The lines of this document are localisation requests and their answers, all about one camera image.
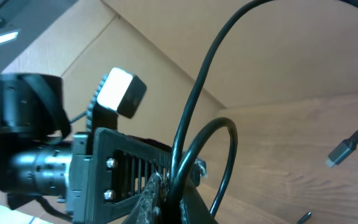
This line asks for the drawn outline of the black usb cable short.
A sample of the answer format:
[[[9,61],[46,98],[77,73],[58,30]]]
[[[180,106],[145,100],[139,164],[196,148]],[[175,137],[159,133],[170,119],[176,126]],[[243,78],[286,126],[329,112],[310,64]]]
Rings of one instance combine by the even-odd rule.
[[[229,154],[222,181],[218,188],[218,192],[215,196],[211,208],[207,211],[207,214],[210,217],[215,216],[223,200],[223,196],[226,193],[226,189],[228,187],[228,183],[231,179],[232,171],[234,169],[234,163],[236,160],[238,147],[238,135],[234,122],[229,118],[216,118],[209,122],[197,134],[194,141],[191,143],[189,150],[185,154],[183,153],[183,145],[188,131],[188,127],[190,125],[191,117],[193,116],[193,112],[195,110],[195,106],[205,83],[209,68],[223,39],[232,29],[234,24],[247,12],[271,1],[272,0],[254,0],[248,2],[240,9],[238,9],[225,23],[223,28],[219,31],[218,35],[215,37],[213,43],[211,44],[203,60],[203,63],[201,64],[200,71],[185,104],[173,140],[168,194],[165,199],[165,205],[163,210],[165,212],[163,219],[168,221],[169,223],[181,223],[182,221],[180,201],[183,198],[183,190],[186,178],[188,177],[188,173],[190,172],[191,166],[194,164],[196,158],[198,157],[198,154],[202,150],[202,147],[204,146],[206,141],[212,136],[212,134],[214,134],[215,131],[220,128],[226,127],[229,131],[229,135],[231,138]]]

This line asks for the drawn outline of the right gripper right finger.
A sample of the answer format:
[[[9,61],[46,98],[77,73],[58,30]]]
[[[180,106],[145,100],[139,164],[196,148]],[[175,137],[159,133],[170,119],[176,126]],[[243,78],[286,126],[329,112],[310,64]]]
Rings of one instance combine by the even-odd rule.
[[[218,224],[189,178],[183,189],[180,211],[182,224]]]

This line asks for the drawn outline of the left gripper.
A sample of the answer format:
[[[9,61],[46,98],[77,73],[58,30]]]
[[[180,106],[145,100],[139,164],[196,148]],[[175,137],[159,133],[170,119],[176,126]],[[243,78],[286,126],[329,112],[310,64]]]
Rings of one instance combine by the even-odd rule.
[[[109,223],[128,215],[150,176],[164,178],[171,166],[172,148],[116,130],[79,132],[71,144],[66,189],[66,212],[72,223]]]

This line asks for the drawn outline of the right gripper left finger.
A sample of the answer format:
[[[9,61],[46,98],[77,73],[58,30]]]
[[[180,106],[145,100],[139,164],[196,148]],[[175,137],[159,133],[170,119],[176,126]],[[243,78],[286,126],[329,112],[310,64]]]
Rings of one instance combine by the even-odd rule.
[[[165,182],[158,172],[150,176],[138,202],[122,224],[161,224]]]

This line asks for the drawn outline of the black usb cable long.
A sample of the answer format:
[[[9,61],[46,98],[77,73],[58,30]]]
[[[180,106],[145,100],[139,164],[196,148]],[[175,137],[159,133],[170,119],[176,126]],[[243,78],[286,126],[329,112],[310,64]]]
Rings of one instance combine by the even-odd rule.
[[[296,224],[305,224],[312,216],[312,212],[306,212]]]

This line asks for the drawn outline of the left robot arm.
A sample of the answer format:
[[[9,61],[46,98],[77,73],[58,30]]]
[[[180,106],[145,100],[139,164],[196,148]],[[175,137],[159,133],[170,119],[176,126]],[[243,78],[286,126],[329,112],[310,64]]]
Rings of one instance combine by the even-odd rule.
[[[174,212],[165,204],[169,146],[122,134],[119,116],[133,117],[146,85],[114,69],[85,111],[86,129],[68,140],[63,80],[36,73],[0,75],[0,190],[15,210],[36,201],[70,223],[209,223],[196,187],[198,161]]]

